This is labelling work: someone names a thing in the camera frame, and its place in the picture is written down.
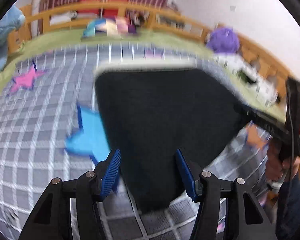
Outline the person's right hand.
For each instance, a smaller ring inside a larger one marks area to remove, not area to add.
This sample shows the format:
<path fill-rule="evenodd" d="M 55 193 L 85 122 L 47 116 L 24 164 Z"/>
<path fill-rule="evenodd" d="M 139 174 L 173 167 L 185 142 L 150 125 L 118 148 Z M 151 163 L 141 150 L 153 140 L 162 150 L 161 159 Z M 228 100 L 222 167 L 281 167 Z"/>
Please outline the person's right hand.
<path fill-rule="evenodd" d="M 288 182 L 290 182 L 294 191 L 296 191 L 296 188 L 300 188 L 300 157 L 295 157 L 293 161 L 290 159 L 280 161 L 280 150 L 281 142 L 276 139 L 271 139 L 267 150 L 268 160 L 266 162 L 265 171 L 267 183 L 278 182 L 280 179 L 283 179 L 283 175 L 286 172 L 287 174 L 282 185 L 288 185 Z"/>

